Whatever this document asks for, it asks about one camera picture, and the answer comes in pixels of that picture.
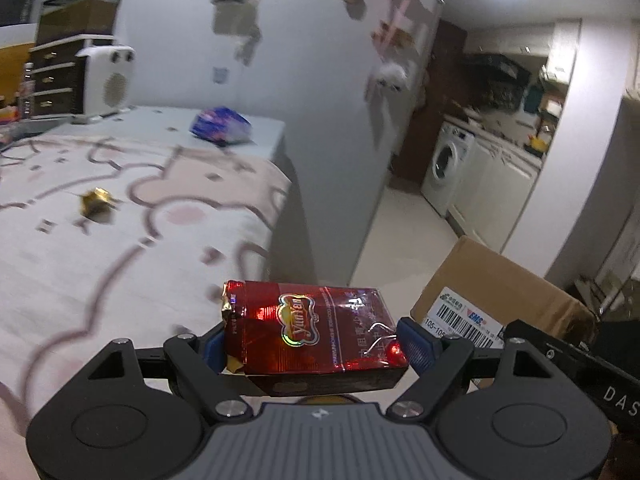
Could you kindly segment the red cigarette pack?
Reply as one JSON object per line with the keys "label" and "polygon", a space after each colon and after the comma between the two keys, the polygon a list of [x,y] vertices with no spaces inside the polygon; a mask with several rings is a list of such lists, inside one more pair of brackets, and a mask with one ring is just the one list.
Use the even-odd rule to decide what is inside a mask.
{"label": "red cigarette pack", "polygon": [[375,288],[228,281],[221,314],[228,372],[266,396],[390,389],[409,367]]}

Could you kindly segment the brown cardboard box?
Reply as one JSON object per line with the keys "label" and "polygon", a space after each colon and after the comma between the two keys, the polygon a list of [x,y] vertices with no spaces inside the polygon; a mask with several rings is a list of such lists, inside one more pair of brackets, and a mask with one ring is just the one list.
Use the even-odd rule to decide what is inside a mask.
{"label": "brown cardboard box", "polygon": [[514,321],[575,347],[590,341],[597,327],[577,299],[467,236],[458,239],[410,315],[436,337],[459,335],[478,348],[502,347]]}

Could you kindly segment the gold foil wrapper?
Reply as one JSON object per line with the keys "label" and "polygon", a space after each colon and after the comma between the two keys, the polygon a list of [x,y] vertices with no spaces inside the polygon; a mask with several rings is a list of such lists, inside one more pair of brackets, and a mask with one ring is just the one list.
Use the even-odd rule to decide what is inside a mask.
{"label": "gold foil wrapper", "polygon": [[80,214],[93,222],[110,223],[119,200],[105,188],[93,188],[80,196]]}

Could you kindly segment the pink patterned table cloth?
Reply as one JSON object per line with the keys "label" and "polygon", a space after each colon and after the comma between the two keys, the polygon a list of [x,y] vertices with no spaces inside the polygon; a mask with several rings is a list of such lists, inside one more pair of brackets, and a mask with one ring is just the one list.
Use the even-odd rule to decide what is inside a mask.
{"label": "pink patterned table cloth", "polygon": [[[110,223],[80,196],[119,200]],[[31,479],[37,411],[116,338],[160,346],[220,321],[222,285],[261,280],[290,180],[219,148],[46,134],[1,155],[1,474]]]}

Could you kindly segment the white kitchen cabinets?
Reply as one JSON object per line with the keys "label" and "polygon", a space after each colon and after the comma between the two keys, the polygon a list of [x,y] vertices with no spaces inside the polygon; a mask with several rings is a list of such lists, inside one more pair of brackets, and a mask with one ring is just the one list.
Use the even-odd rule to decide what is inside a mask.
{"label": "white kitchen cabinets", "polygon": [[478,136],[448,216],[463,234],[502,252],[540,170],[540,159]]}

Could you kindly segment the white washing machine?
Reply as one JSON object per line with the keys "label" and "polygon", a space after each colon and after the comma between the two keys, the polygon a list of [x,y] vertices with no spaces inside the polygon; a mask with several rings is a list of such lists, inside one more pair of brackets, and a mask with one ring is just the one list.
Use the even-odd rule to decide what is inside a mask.
{"label": "white washing machine", "polygon": [[440,126],[421,193],[441,217],[446,216],[454,199],[474,146],[475,134],[471,131],[446,120]]}

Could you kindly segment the purple snack bag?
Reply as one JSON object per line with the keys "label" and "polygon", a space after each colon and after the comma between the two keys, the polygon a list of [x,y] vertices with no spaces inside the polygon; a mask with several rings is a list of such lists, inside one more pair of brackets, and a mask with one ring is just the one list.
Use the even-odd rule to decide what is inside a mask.
{"label": "purple snack bag", "polygon": [[190,133],[217,146],[227,146],[250,142],[253,127],[244,116],[223,106],[201,110],[191,124]]}

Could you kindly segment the brown wooden door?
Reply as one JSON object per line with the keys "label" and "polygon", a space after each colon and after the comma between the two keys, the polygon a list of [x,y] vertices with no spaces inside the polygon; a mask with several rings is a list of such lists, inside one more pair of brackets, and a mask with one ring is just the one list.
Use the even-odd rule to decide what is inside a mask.
{"label": "brown wooden door", "polygon": [[441,20],[438,24],[431,56],[399,153],[390,163],[396,179],[420,186],[427,172],[444,114],[451,102],[466,100],[462,75],[463,46],[468,33]]}

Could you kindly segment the white plush sheep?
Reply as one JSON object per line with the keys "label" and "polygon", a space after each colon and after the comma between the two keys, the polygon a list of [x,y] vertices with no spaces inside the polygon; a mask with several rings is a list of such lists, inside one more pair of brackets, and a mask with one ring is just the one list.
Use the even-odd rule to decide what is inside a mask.
{"label": "white plush sheep", "polygon": [[378,88],[403,92],[408,84],[407,66],[396,61],[384,61],[376,69],[374,82]]}

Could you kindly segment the white space heater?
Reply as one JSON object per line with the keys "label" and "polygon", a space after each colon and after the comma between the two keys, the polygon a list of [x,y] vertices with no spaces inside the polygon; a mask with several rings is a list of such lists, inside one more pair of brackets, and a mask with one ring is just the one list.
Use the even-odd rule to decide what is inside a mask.
{"label": "white space heater", "polygon": [[88,124],[129,110],[136,51],[128,46],[88,47],[76,54],[74,122]]}

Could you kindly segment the dark drawer cabinet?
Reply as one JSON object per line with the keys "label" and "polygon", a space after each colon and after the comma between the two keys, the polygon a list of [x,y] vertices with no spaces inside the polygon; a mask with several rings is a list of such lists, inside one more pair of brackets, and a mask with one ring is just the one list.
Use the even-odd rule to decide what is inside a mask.
{"label": "dark drawer cabinet", "polygon": [[34,116],[80,115],[84,112],[86,62],[78,52],[108,47],[114,36],[80,34],[38,44],[29,50],[32,62]]}

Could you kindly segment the water bottle red label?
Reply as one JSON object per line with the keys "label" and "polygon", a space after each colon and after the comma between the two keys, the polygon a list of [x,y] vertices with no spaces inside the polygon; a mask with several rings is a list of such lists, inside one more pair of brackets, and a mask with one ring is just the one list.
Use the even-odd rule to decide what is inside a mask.
{"label": "water bottle red label", "polygon": [[21,119],[27,119],[32,114],[32,95],[35,91],[35,81],[32,76],[33,67],[32,62],[27,62],[24,65],[20,90],[18,90],[18,110]]}

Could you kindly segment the glass fish tank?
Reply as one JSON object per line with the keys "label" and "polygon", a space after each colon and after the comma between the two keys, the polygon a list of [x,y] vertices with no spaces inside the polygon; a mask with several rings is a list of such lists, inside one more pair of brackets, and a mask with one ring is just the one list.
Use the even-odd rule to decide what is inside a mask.
{"label": "glass fish tank", "polygon": [[111,36],[122,0],[46,0],[35,45],[82,34]]}

